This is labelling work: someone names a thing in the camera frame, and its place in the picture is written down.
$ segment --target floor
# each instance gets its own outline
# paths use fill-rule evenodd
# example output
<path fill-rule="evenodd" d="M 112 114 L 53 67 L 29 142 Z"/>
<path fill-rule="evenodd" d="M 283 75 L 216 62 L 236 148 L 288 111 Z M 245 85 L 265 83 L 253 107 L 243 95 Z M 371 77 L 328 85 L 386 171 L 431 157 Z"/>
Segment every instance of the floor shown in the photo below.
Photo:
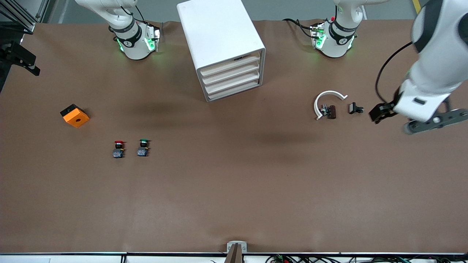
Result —
<path fill-rule="evenodd" d="M 140 0 L 138 7 L 146 20 L 179 21 L 176 5 L 184 1 Z M 309 20 L 331 17 L 335 12 L 332 0 L 243 0 L 243 3 L 252 20 Z M 380 5 L 366 6 L 366 13 L 368 19 L 414 19 L 416 16 L 412 0 L 391 0 Z M 49 22 L 104 23 L 104 20 L 74 0 L 57 0 Z"/>

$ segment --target brown tabletop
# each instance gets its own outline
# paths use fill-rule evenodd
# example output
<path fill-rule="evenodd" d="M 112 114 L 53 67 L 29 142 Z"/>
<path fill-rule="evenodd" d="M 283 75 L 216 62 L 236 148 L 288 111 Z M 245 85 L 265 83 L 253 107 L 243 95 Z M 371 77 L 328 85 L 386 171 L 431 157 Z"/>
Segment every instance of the brown tabletop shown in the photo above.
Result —
<path fill-rule="evenodd" d="M 0 252 L 466 252 L 467 123 L 408 136 L 396 116 L 349 115 L 379 102 L 375 77 L 411 21 L 364 21 L 343 58 L 287 22 L 255 22 L 264 85 L 207 103 L 181 25 L 160 52 L 127 59 L 105 24 L 39 24 L 24 46 L 38 77 L 13 67 L 0 95 Z M 391 98 L 417 59 L 382 75 Z M 453 94 L 466 107 L 467 85 Z M 315 120 L 325 90 L 338 119 Z M 73 128 L 75 103 L 91 120 Z M 137 157 L 139 139 L 150 154 Z M 111 157 L 114 140 L 126 157 Z"/>

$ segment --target brown table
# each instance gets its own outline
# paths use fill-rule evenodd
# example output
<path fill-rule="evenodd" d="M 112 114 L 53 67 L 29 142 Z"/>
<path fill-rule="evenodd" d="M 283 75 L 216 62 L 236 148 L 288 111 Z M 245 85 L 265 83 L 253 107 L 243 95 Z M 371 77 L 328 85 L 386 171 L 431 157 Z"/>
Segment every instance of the brown table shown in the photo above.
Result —
<path fill-rule="evenodd" d="M 105 24 L 39 24 L 24 46 L 41 75 L 14 67 L 0 95 L 0 251 L 466 252 L 467 124 L 408 136 L 396 116 L 349 115 L 378 99 L 380 66 L 411 21 L 364 21 L 349 53 L 325 58 L 298 28 L 255 22 L 264 85 L 205 102 L 181 25 L 160 53 L 122 54 Z M 391 98 L 417 56 L 387 67 Z M 453 96 L 466 107 L 467 85 Z M 349 95 L 315 120 L 324 90 Z M 59 112 L 75 103 L 76 129 Z M 150 139 L 147 158 L 136 156 Z M 111 157 L 126 141 L 124 159 Z"/>

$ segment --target orange block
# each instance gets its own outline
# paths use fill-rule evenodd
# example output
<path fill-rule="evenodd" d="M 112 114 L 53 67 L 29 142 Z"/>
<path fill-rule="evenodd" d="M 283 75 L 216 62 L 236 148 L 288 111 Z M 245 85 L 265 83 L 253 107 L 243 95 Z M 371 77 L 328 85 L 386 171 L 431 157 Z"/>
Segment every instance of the orange block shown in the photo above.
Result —
<path fill-rule="evenodd" d="M 86 115 L 86 113 L 84 113 L 84 111 L 78 108 L 75 104 L 70 105 L 70 107 L 61 111 L 60 114 L 68 124 L 76 128 L 89 120 L 88 115 Z"/>

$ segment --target yellow stripe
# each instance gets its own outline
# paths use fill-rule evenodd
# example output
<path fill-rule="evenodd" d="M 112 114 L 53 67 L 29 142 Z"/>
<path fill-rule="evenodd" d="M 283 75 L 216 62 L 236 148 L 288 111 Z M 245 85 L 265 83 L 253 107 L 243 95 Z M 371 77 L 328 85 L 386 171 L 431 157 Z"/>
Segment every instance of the yellow stripe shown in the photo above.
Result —
<path fill-rule="evenodd" d="M 416 13 L 419 14 L 419 11 L 421 11 L 421 4 L 419 3 L 419 0 L 413 0 L 413 5 Z"/>

